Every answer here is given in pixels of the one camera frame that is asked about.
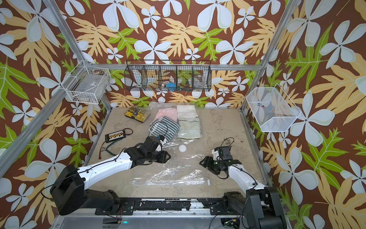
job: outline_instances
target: white round valve cap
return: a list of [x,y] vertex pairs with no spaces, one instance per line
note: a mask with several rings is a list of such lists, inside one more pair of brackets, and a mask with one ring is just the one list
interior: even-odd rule
[[187,147],[185,145],[180,145],[178,149],[180,152],[185,152],[187,150]]

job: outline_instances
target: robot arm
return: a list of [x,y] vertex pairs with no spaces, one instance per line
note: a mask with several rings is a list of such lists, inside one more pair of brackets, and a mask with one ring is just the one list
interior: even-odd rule
[[225,193],[222,208],[225,211],[237,211],[246,218],[251,229],[287,229],[276,189],[266,187],[251,176],[240,161],[233,160],[230,149],[230,146],[217,147],[212,150],[213,157],[207,156],[200,162],[215,175],[225,171],[227,177],[236,181],[246,193],[246,198],[240,192]]
[[150,136],[144,143],[127,148],[102,162],[78,169],[73,165],[64,168],[50,189],[60,215],[70,214],[79,208],[98,208],[108,215],[116,214],[120,210],[120,198],[114,191],[101,192],[88,188],[108,176],[143,165],[146,161],[166,163],[170,155],[162,150],[165,142],[163,136]]

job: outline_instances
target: blue object in basket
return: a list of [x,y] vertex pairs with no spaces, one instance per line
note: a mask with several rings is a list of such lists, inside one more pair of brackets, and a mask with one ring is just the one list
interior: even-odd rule
[[168,83],[167,88],[169,88],[169,91],[173,92],[177,87],[174,83]]

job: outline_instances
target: white wire basket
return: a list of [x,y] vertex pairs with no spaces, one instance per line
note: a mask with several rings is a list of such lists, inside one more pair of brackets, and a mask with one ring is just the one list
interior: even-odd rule
[[[246,96],[262,132],[285,132],[301,114],[301,110],[286,92],[280,86],[279,88],[254,88]],[[291,101],[294,106],[291,108],[285,99]]]
[[108,69],[85,65],[82,61],[72,71],[73,80],[64,87],[72,102],[99,104],[111,74]]

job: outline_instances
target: gray striped towel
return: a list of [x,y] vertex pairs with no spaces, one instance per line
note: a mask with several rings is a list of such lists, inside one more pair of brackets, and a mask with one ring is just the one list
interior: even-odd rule
[[179,131],[179,124],[163,116],[150,124],[150,136],[165,135],[167,142],[173,139],[173,136]]

